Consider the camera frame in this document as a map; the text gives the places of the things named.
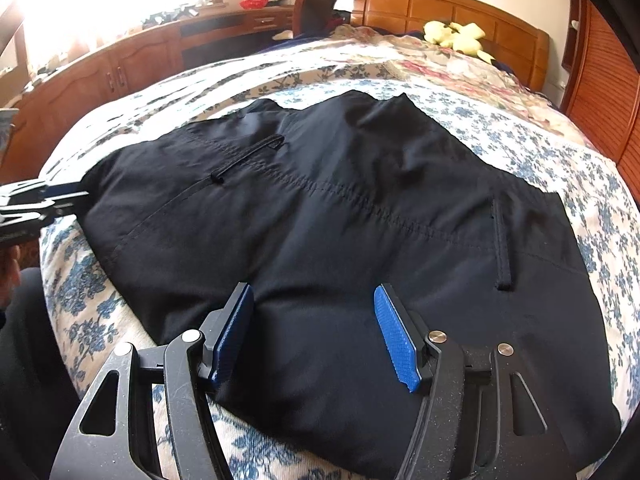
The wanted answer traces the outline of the person's left hand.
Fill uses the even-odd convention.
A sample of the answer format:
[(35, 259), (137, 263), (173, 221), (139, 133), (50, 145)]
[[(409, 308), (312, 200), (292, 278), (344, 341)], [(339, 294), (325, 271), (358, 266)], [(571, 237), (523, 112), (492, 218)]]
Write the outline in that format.
[(14, 289), (21, 284), (21, 249), (18, 246), (2, 248), (0, 254), (0, 308), (11, 302)]

